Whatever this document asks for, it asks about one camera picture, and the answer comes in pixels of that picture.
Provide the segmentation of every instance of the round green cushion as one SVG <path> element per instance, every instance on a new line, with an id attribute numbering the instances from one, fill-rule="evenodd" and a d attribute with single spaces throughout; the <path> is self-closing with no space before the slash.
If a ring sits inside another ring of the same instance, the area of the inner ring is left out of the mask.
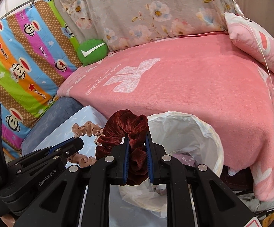
<path id="1" fill-rule="evenodd" d="M 83 42 L 77 50 L 78 58 L 84 66 L 93 64 L 97 61 L 104 59 L 107 54 L 108 46 L 103 40 L 99 39 L 87 40 Z"/>

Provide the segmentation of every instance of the warning sticker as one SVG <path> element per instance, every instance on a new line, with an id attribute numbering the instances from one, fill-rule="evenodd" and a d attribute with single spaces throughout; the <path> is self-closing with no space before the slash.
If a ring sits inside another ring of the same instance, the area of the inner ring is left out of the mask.
<path id="1" fill-rule="evenodd" d="M 248 222 L 244 227 L 262 227 L 259 220 L 254 217 L 250 222 Z"/>

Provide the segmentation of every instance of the dark red velvet scrunchie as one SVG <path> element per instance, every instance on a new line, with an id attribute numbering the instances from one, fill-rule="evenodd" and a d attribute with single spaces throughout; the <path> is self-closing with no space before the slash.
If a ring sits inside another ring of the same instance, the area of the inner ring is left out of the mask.
<path id="1" fill-rule="evenodd" d="M 149 130 L 148 118 L 137 116 L 130 110 L 120 110 L 114 113 L 103 129 L 103 135 L 98 138 L 101 146 L 96 147 L 96 159 L 108 156 L 114 146 L 122 142 L 125 134 L 130 139 L 130 162 L 127 185 L 139 185 L 148 178 L 147 156 L 144 141 Z"/>

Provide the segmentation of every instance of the blue gray cushion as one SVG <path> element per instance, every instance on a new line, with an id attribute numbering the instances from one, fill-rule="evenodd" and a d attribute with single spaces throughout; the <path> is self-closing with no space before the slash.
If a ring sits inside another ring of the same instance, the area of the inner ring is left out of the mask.
<path id="1" fill-rule="evenodd" d="M 38 120 L 21 144 L 22 155 L 31 153 L 58 126 L 83 108 L 71 97 L 58 99 Z"/>

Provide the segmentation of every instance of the blue stripe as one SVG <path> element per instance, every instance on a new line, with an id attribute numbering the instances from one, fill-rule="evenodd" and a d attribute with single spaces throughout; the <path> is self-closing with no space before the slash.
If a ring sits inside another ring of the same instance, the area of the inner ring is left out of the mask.
<path id="1" fill-rule="evenodd" d="M 2 119 L 2 122 L 3 124 L 8 127 L 8 123 L 6 122 L 6 117 L 10 115 L 10 112 L 9 110 L 7 110 L 2 104 L 1 104 L 1 119 Z M 17 135 L 18 137 L 24 139 L 28 133 L 30 132 L 30 128 L 24 126 L 23 124 L 20 124 L 20 132 L 14 132 L 12 131 L 12 133 L 14 135 Z"/>
<path id="2" fill-rule="evenodd" d="M 0 33 L 6 46 L 16 60 L 20 57 L 26 59 L 31 66 L 31 72 L 26 72 L 38 86 L 40 86 L 50 96 L 56 95 L 58 87 L 56 84 L 39 68 L 39 66 L 33 61 L 30 55 L 26 52 L 22 44 L 20 44 L 14 37 L 12 30 L 8 26 L 6 19 L 2 20 L 4 30 Z"/>
<path id="3" fill-rule="evenodd" d="M 29 18 L 30 21 L 36 20 L 40 25 L 40 31 L 37 32 L 39 37 L 41 38 L 42 42 L 47 46 L 48 50 L 50 51 L 50 54 L 52 55 L 55 62 L 59 59 L 64 60 L 66 64 L 68 65 L 68 68 L 72 71 L 75 71 L 77 69 L 76 66 L 74 66 L 71 61 L 66 56 L 63 49 L 60 47 L 58 42 L 56 41 L 55 37 L 41 18 L 40 14 L 38 13 L 37 9 L 33 6 L 32 8 L 26 9 L 26 15 Z"/>
<path id="4" fill-rule="evenodd" d="M 3 148 L 7 150 L 13 157 L 16 159 L 19 158 L 19 153 L 16 152 L 13 148 L 11 148 L 5 141 L 1 140 L 3 144 Z"/>

